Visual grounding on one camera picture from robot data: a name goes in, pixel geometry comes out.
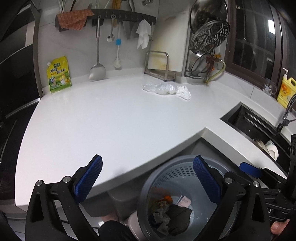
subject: yellow pouch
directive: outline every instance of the yellow pouch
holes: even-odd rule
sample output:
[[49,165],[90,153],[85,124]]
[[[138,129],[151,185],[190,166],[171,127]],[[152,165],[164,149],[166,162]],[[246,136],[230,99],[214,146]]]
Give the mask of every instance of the yellow pouch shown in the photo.
[[54,59],[50,64],[48,64],[47,77],[51,93],[71,86],[66,56]]

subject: white countertop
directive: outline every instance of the white countertop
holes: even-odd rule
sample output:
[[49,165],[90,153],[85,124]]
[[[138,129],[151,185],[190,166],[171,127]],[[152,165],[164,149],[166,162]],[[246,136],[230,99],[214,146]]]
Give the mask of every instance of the white countertop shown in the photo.
[[[95,154],[103,158],[103,170],[89,196],[145,173],[201,136],[237,165],[249,161],[284,176],[264,153],[220,120],[239,102],[273,125],[277,119],[220,83],[187,84],[192,99],[185,101],[145,92],[143,83],[161,81],[143,74],[96,82],[82,79],[45,95],[32,115],[15,176],[15,203],[25,211],[37,180],[59,182]],[[286,128],[283,134],[290,139]]]

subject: white bowl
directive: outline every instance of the white bowl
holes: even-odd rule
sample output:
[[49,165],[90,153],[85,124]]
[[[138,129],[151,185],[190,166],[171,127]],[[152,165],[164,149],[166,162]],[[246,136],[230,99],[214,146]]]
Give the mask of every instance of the white bowl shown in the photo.
[[279,151],[277,147],[273,144],[269,144],[266,146],[270,156],[276,161],[277,158],[279,157]]

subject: spoon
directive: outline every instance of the spoon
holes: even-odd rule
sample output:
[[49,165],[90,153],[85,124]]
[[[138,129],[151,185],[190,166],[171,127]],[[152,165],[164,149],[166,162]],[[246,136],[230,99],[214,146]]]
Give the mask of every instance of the spoon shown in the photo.
[[113,23],[115,20],[116,16],[114,14],[111,15],[111,19],[112,19],[112,24],[111,24],[111,34],[107,37],[107,42],[111,43],[114,41],[115,37],[113,35]]

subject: dish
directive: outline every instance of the dish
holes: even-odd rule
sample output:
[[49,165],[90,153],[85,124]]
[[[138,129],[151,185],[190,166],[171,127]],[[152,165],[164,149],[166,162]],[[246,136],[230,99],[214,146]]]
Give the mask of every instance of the dish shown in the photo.
[[214,59],[210,53],[200,51],[193,55],[189,63],[189,72],[192,76],[199,76],[199,74],[207,73],[212,71],[214,66]]
[[270,156],[276,161],[279,157],[279,151],[277,147],[273,144],[269,144],[266,146],[266,149],[268,150]]
[[269,154],[270,155],[270,153],[269,153],[269,151],[268,151],[268,149],[266,148],[266,146],[264,145],[264,143],[262,142],[262,141],[260,141],[260,140],[257,140],[256,141],[257,142],[257,144],[267,153],[267,154]]
[[196,0],[190,10],[189,25],[195,33],[209,21],[226,20],[227,14],[227,4],[224,0]]

